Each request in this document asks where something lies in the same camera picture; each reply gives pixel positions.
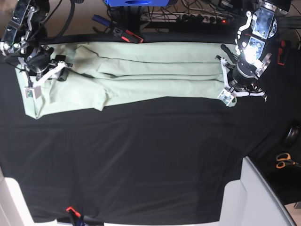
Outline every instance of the black cable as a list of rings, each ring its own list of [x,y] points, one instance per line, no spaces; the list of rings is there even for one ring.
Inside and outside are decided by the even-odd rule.
[[[178,12],[178,7],[176,8],[175,5],[173,5],[175,12]]]
[[[208,4],[208,5],[211,4],[215,8],[215,10],[218,11],[218,12],[220,12],[220,13],[227,13],[227,14],[232,15],[232,16],[240,16],[239,14],[230,12],[229,10],[222,9],[218,5],[212,3],[211,0],[201,0],[201,1],[204,2],[205,4]]]
[[[55,9],[51,12],[51,14],[49,16],[47,16],[46,20],[43,22],[43,25],[45,25],[48,20],[52,17],[52,15],[56,12],[56,10],[60,7],[61,3],[63,0],[60,0],[60,2],[57,4],[57,6],[55,7]]]
[[[297,29],[294,29],[294,30],[297,32],[297,34],[298,34],[298,36],[300,38],[300,41],[301,41],[301,35],[300,35],[300,33],[297,31]]]
[[[197,5],[197,7],[204,9],[202,3],[199,0],[196,0],[195,4]]]
[[[150,15],[150,22],[152,22],[152,14],[154,13],[154,9],[155,9],[155,7],[153,7],[152,8],[152,12],[150,11],[150,7],[148,6],[147,7],[147,9],[148,9],[148,11],[149,11],[149,15]]]
[[[184,11],[184,12],[182,12],[182,13],[186,13],[187,11],[188,11],[188,15],[190,15],[190,10],[191,11],[194,11],[193,9],[190,9],[190,6],[191,5],[193,5],[193,4],[195,4],[197,7],[199,7],[196,3],[199,3],[199,4],[201,4],[198,0],[194,0],[192,3],[190,3],[189,5],[185,5],[185,4],[182,4],[185,8],[186,8],[186,10]],[[206,13],[206,14],[209,14],[209,15],[214,15],[214,13],[211,13],[211,12],[207,12],[206,10],[204,10],[203,11],[203,13]]]
[[[296,6],[294,6],[293,4],[291,4],[295,9],[296,11],[301,15],[301,12],[296,8]]]
[[[14,67],[14,68],[16,68],[16,69],[18,69],[18,70],[20,70],[20,71],[25,71],[25,70],[23,70],[23,69],[21,69],[21,68],[18,68],[17,66],[15,66],[15,65],[13,65],[12,63],[10,63],[10,62],[7,62],[7,61],[4,61],[6,64],[8,64],[9,66],[12,66],[12,67]]]
[[[213,9],[213,12],[215,13],[215,21],[216,21],[216,19],[217,19],[217,14],[216,14],[216,11],[215,11],[215,9],[211,6],[211,4],[209,3],[209,6]]]
[[[164,7],[161,7],[161,11],[162,11],[162,13],[164,13],[165,15],[173,15],[173,16],[176,16],[177,17],[177,19],[180,17],[179,15],[177,15],[177,14],[175,14],[175,13],[172,13],[172,12],[170,12],[167,8],[164,8]]]
[[[61,37],[66,32],[66,30],[68,29],[68,27],[71,23],[71,20],[73,19],[74,11],[75,11],[75,2],[73,0],[70,0],[70,3],[71,3],[70,13],[69,13],[69,16],[66,20],[66,23],[64,24],[64,27],[62,28],[62,30],[52,39]]]

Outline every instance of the black tablecloth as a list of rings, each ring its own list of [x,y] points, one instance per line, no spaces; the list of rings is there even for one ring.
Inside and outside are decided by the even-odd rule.
[[[292,56],[263,75],[266,103],[166,97],[39,120],[24,114],[14,68],[1,64],[0,166],[36,222],[66,217],[69,206],[107,223],[218,221],[224,187],[239,179],[247,155],[284,203],[301,201],[298,185],[278,179],[293,173],[274,162],[287,125],[301,118],[300,55]],[[296,161],[300,146],[290,150]]]

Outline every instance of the red clip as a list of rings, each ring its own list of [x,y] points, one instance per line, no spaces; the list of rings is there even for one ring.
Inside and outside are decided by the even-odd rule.
[[[279,48],[279,50],[278,50],[278,60],[277,60],[277,64],[284,66],[284,63],[281,63],[281,62],[280,62],[280,57],[281,57],[282,53],[283,53],[283,49],[282,49],[282,48]]]
[[[128,33],[129,35],[135,36],[137,39],[139,39],[139,40],[140,40],[139,43],[142,43],[142,42],[143,42],[143,38],[141,38],[141,37],[139,37],[138,35],[136,35],[136,34],[130,32],[129,30],[126,30],[126,33]],[[124,39],[124,40],[127,41],[127,42],[130,42],[127,38],[123,38],[123,37],[122,37],[122,39]]]
[[[69,207],[66,209],[67,212],[69,212],[70,210],[72,210],[72,211],[75,213],[75,215],[76,215],[78,218],[80,218],[80,213],[78,213],[77,211],[75,211],[75,209],[72,208],[71,206],[69,206]]]

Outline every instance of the cable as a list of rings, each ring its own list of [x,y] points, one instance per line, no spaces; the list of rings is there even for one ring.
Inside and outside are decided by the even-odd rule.
[[[296,6],[294,6],[293,4],[291,4],[295,9],[296,11],[301,15],[301,12],[296,8]]]
[[[61,3],[63,0],[60,0],[60,2],[57,4],[57,6],[55,7],[55,9],[51,12],[51,14],[46,18],[46,20],[44,21],[43,25],[45,25],[48,20],[52,17],[52,15],[56,12],[56,10],[60,7]]]
[[[198,0],[196,0],[195,4],[196,4],[197,7],[204,9],[202,3],[200,3]]]
[[[173,5],[173,7],[174,7],[175,12],[177,13],[178,12],[178,7],[176,8],[174,5]]]
[[[181,0],[182,1],[182,4],[184,5],[185,8],[189,9],[189,10],[192,10],[192,11],[199,11],[199,12],[203,12],[203,13],[206,13],[206,14],[210,14],[210,15],[220,15],[220,16],[224,16],[224,17],[227,17],[227,19],[229,19],[231,17],[231,19],[234,19],[234,16],[235,14],[233,13],[230,13],[229,11],[226,11],[226,10],[221,10],[220,8],[216,8],[216,6],[214,4],[212,4],[211,2],[209,1],[206,1],[206,0],[201,0],[202,2],[204,2],[205,4],[209,5],[210,8],[212,8],[212,10],[208,10],[208,9],[203,9],[203,8],[192,8],[190,7],[190,5],[198,2],[198,4],[201,5],[201,3],[199,2],[199,0],[195,0],[193,3],[191,4],[187,4],[187,0]]]
[[[161,7],[161,11],[162,11],[162,13],[164,13],[165,15],[174,15],[174,16],[177,17],[177,19],[180,17],[179,15],[170,12],[167,8],[164,8],[164,7]]]
[[[54,37],[54,38],[51,38],[51,39],[55,39],[55,38],[58,38],[58,37],[61,37],[65,31],[68,29],[70,23],[71,23],[71,20],[73,19],[73,16],[74,16],[74,11],[75,11],[75,2],[73,0],[70,0],[70,3],[71,3],[71,7],[70,7],[70,13],[69,13],[69,16],[66,20],[66,23],[64,24],[64,27],[62,28],[62,30]]]
[[[297,32],[297,34],[298,34],[298,36],[300,38],[300,41],[301,41],[301,35],[300,35],[300,33],[297,31],[297,29],[294,29],[294,30]]]
[[[212,7],[212,5],[209,3],[209,6],[213,9],[214,13],[215,13],[215,19],[217,19],[217,14],[216,14],[216,11],[215,9]]]
[[[152,12],[150,11],[150,7],[147,7],[148,11],[149,11],[149,15],[150,15],[150,22],[152,22],[152,14],[154,13],[154,9],[155,7],[152,8]]]

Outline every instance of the light green cloth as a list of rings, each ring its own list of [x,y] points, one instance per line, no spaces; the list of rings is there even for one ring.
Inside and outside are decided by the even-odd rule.
[[[126,104],[159,97],[217,98],[224,84],[216,55],[220,44],[192,42],[57,44],[52,55],[73,63],[67,81],[48,80],[42,97],[26,98],[24,75],[17,71],[25,113],[43,115]],[[227,45],[234,52],[234,45]]]

